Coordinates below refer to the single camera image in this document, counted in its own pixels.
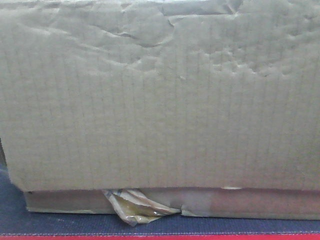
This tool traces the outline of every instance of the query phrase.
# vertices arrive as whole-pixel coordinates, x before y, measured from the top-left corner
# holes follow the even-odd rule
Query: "box side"
[[[141,189],[150,200],[185,216],[320,220],[320,192],[271,189]],[[31,212],[114,214],[99,190],[25,193]]]
[[[0,29],[23,191],[319,190],[319,1],[1,1]]]

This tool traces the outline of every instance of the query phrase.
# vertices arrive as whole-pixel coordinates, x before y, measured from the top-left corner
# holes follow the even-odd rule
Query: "blue surface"
[[[116,215],[30,213],[0,167],[0,235],[199,235],[320,233],[320,221],[173,215],[131,227]]]

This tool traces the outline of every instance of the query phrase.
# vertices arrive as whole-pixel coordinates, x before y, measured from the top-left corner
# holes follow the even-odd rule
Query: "torn tape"
[[[180,209],[147,198],[137,189],[105,189],[102,192],[118,216],[131,226],[147,224],[163,216],[181,212]]]

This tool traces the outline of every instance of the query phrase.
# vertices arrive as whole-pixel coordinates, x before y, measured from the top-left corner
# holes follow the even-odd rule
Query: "red edge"
[[[320,240],[320,234],[161,235],[161,236],[37,236],[4,235],[0,240]]]

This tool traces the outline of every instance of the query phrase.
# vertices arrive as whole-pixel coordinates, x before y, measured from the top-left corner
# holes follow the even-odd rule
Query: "corrugated cardboard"
[[[320,190],[319,40],[314,0],[1,1],[11,180]]]
[[[320,220],[320,192],[277,189],[147,188],[149,199],[184,216]],[[25,193],[31,212],[115,214],[100,190]]]

